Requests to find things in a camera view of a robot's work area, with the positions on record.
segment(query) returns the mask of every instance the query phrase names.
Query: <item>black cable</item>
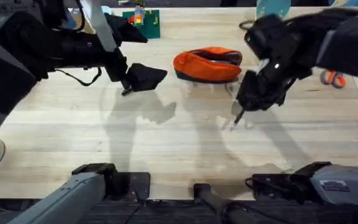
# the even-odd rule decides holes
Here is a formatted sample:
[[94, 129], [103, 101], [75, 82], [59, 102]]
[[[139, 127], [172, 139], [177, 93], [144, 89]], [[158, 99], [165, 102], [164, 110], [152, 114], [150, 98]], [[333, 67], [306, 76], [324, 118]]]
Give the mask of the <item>black cable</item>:
[[251, 177], [250, 177], [250, 178], [246, 178], [246, 186], [252, 190], [252, 184], [249, 183], [251, 180], [252, 180]]
[[65, 72], [65, 71], [63, 71], [63, 70], [55, 69], [55, 71], [62, 72], [62, 73], [64, 73], [65, 75], [74, 78], [75, 80], [77, 80], [77, 81], [78, 81], [81, 85], [83, 85], [83, 86], [90, 86], [90, 85], [92, 85], [92, 84], [102, 75], [102, 69], [98, 67], [98, 73], [96, 74], [96, 76], [92, 79], [92, 81], [91, 81], [90, 83], [86, 83], [86, 82], [80, 80], [79, 78], [77, 78], [77, 77], [75, 77], [75, 76], [71, 75], [70, 73], [67, 73], [67, 72]]
[[250, 27], [246, 27], [245, 25], [253, 24], [254, 22], [255, 22], [254, 20], [243, 21], [243, 22], [240, 22], [239, 27], [240, 27], [240, 29], [247, 31], [250, 29]]
[[124, 224], [128, 224], [128, 223], [129, 223], [129, 220], [131, 220], [131, 218], [136, 214], [136, 212], [139, 211], [139, 209], [140, 209], [141, 207], [143, 207], [143, 206], [144, 206], [143, 204], [139, 205], [139, 206], [128, 216], [128, 218], [127, 218], [127, 220], [124, 222]]
[[75, 2], [78, 5], [78, 8], [80, 9], [80, 13], [81, 13], [81, 25], [79, 28], [77, 29], [65, 29], [65, 28], [56, 28], [57, 30], [60, 31], [67, 31], [67, 32], [79, 32], [81, 30], [83, 30], [85, 28], [85, 13], [84, 13], [84, 9], [82, 8], [82, 4], [80, 2], [80, 0], [75, 0]]
[[260, 210], [258, 209], [255, 209], [255, 208], [252, 208], [244, 203], [239, 203], [239, 202], [231, 202], [231, 203], [228, 203], [223, 209], [222, 209], [222, 214], [221, 214], [221, 219], [223, 221], [223, 223], [227, 223], [227, 215], [230, 211], [233, 211], [234, 209], [243, 209], [245, 210], [245, 212], [249, 213], [250, 211], [253, 211], [255, 213], [258, 213], [259, 215], [265, 217], [265, 218], [269, 218], [271, 220], [274, 220], [276, 222], [280, 222], [280, 223], [283, 223], [283, 224], [294, 224], [292, 222], [289, 222], [287, 220], [283, 220], [281, 218], [278, 218], [278, 217], [275, 217], [275, 216], [272, 216], [272, 215], [268, 215], [264, 212], [261, 212]]

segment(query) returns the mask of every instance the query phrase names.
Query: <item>orange pouch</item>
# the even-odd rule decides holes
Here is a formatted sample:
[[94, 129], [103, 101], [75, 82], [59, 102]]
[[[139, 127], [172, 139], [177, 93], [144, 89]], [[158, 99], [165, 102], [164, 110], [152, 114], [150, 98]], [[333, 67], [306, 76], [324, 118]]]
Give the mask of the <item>orange pouch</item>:
[[180, 79], [201, 83], [227, 83], [241, 73], [242, 55], [237, 50], [207, 47], [183, 52], [173, 59]]

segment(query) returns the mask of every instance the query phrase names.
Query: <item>sticker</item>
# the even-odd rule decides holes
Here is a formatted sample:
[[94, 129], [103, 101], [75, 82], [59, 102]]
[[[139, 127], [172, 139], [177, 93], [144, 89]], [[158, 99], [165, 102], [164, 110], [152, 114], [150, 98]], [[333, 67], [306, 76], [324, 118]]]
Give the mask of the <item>sticker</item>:
[[320, 180], [320, 184], [326, 191], [350, 192], [343, 180]]

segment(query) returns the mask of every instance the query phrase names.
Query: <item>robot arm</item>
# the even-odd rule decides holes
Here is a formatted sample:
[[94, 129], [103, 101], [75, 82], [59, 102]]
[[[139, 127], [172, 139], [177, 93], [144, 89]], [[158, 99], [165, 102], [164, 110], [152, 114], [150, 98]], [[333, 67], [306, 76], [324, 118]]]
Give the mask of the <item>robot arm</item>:
[[258, 74], [244, 77], [237, 99], [246, 111], [281, 106], [287, 90], [315, 66], [358, 77], [357, 10], [328, 9], [287, 21], [265, 16], [245, 40], [260, 60], [268, 60]]
[[119, 46], [147, 39], [126, 19], [103, 14], [98, 1], [76, 2], [83, 3], [96, 34], [62, 29], [67, 20], [62, 0], [0, 1], [0, 125], [37, 82], [58, 68], [104, 67], [126, 93], [153, 90], [165, 78], [166, 71], [139, 63], [128, 69]]

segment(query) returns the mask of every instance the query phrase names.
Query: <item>black mount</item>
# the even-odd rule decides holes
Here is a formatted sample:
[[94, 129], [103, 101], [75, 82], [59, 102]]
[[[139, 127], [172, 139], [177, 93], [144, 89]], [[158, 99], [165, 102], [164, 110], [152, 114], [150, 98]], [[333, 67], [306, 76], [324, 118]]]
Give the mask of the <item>black mount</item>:
[[148, 172], [118, 172], [114, 164], [102, 163], [82, 165], [71, 174], [84, 172], [95, 172], [104, 176], [106, 198], [144, 201], [150, 196], [150, 173]]

